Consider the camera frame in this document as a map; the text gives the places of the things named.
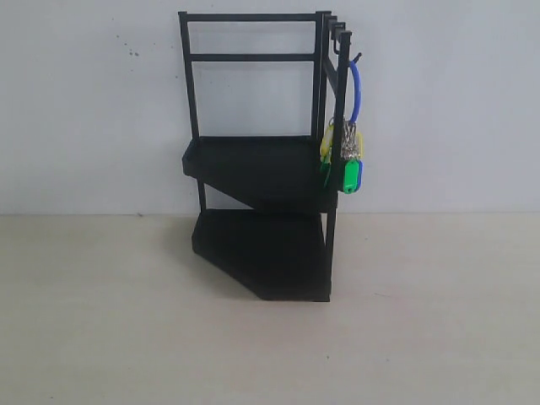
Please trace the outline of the colourful key tag bunch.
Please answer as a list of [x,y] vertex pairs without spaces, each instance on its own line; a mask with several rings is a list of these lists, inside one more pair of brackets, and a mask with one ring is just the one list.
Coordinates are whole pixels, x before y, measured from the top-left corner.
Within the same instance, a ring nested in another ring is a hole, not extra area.
[[[344,161],[343,180],[339,191],[345,194],[352,194],[361,188],[364,141],[363,135],[357,128],[357,121],[362,105],[361,76],[357,67],[360,54],[349,62],[348,66],[353,75],[354,81],[354,108],[351,117],[343,122],[344,139],[341,146],[341,159]],[[320,172],[325,174],[324,186],[329,182],[332,163],[332,135],[334,130],[333,119],[328,123],[320,144]]]

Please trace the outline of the black metal shelf rack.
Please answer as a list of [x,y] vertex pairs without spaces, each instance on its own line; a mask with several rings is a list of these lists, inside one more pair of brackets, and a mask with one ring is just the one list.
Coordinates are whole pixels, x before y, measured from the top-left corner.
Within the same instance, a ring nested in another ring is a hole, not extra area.
[[[197,183],[200,212],[193,251],[256,297],[327,302],[348,87],[351,32],[329,11],[178,14],[192,138],[181,163]],[[195,53],[191,23],[312,23],[314,49],[301,53]],[[294,136],[203,136],[193,66],[197,62],[309,62],[313,66],[310,132]],[[333,119],[329,182],[320,144]]]

